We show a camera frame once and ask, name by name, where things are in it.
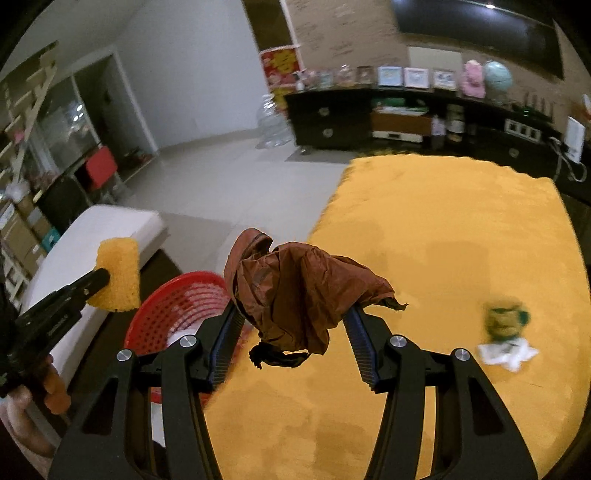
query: television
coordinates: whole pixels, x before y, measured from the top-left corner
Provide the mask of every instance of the television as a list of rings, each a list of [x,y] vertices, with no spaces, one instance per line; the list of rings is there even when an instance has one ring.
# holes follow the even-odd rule
[[[391,1],[401,33],[452,38],[564,78],[554,21],[535,1]]]

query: pink toy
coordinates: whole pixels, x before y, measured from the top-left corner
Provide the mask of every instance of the pink toy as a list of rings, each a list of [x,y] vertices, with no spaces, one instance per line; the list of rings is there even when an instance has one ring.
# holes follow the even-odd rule
[[[482,65],[476,60],[467,61],[464,65],[462,91],[469,97],[484,98],[486,95]]]

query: doorway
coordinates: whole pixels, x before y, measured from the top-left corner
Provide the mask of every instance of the doorway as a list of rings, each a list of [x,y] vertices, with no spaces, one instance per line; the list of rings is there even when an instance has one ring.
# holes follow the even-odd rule
[[[148,160],[151,147],[115,58],[79,70],[74,79],[100,142],[109,147],[125,179]]]

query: white cloth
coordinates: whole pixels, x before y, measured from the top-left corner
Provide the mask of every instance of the white cloth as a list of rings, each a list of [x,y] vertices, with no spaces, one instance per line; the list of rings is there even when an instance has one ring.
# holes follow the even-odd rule
[[[518,372],[521,362],[527,362],[538,354],[524,338],[507,342],[478,345],[480,358],[487,365],[502,365],[509,372]]]

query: yellow carpet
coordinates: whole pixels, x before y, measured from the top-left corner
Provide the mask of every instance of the yellow carpet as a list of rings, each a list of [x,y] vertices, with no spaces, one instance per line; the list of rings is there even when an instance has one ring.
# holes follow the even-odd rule
[[[405,312],[368,309],[423,349],[476,352],[483,304],[512,296],[531,312],[524,336],[540,354],[517,374],[484,367],[540,476],[574,438],[591,379],[591,302],[581,253],[549,179],[469,158],[355,160],[310,243],[387,278]],[[206,410],[225,480],[357,480],[372,454],[385,395],[361,381],[345,329],[324,356],[293,370],[246,352]],[[427,396],[417,477],[433,452]]]

